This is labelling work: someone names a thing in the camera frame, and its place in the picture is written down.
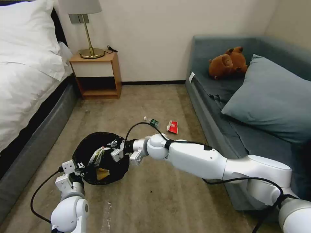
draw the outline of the sofa tag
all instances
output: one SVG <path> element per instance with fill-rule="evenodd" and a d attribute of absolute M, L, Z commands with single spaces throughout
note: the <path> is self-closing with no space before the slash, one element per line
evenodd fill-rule
<path fill-rule="evenodd" d="M 195 76 L 195 74 L 193 72 L 191 72 L 190 76 L 189 76 L 189 82 L 191 83 L 193 77 Z"/>

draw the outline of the brass lamp base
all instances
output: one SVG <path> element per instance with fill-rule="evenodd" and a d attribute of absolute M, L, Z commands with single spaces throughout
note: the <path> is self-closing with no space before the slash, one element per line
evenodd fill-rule
<path fill-rule="evenodd" d="M 80 57 L 85 58 L 85 59 L 95 59 L 95 58 L 100 58 L 105 55 L 105 51 L 102 49 L 97 49 L 97 48 L 92 48 L 93 49 L 93 54 L 91 54 L 90 49 L 83 49 L 79 50 Z"/>

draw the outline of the brown teddy bear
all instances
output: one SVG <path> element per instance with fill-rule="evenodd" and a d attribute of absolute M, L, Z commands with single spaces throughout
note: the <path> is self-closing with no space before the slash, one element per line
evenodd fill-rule
<path fill-rule="evenodd" d="M 209 74 L 214 77 L 214 79 L 219 79 L 231 73 L 233 64 L 231 57 L 228 54 L 220 55 L 213 60 L 210 59 L 209 62 Z"/>
<path fill-rule="evenodd" d="M 231 57 L 232 60 L 232 70 L 231 74 L 234 73 L 243 73 L 245 74 L 247 71 L 247 65 L 244 55 L 242 54 L 243 47 L 235 47 L 234 49 L 228 49 L 226 54 Z"/>
<path fill-rule="evenodd" d="M 232 74 L 245 74 L 247 65 L 242 51 L 243 47 L 228 49 L 225 54 L 209 60 L 209 75 L 219 79 Z"/>

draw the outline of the baseboard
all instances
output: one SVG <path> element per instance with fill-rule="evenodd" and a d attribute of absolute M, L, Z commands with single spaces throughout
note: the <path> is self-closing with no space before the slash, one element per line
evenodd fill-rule
<path fill-rule="evenodd" d="M 137 82 L 122 82 L 126 85 L 161 85 L 161 84 L 185 84 L 185 80 L 171 80 L 171 81 L 137 81 Z"/>

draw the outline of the table lamp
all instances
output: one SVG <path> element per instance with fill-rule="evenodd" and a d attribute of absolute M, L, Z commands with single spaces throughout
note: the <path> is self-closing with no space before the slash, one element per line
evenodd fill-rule
<path fill-rule="evenodd" d="M 59 0 L 59 5 L 61 7 L 60 9 L 66 11 L 68 14 L 82 15 L 89 48 L 79 50 L 80 56 L 86 59 L 94 59 L 105 55 L 105 52 L 102 49 L 96 49 L 92 47 L 84 18 L 84 14 L 94 14 L 101 12 L 101 7 L 98 0 Z"/>

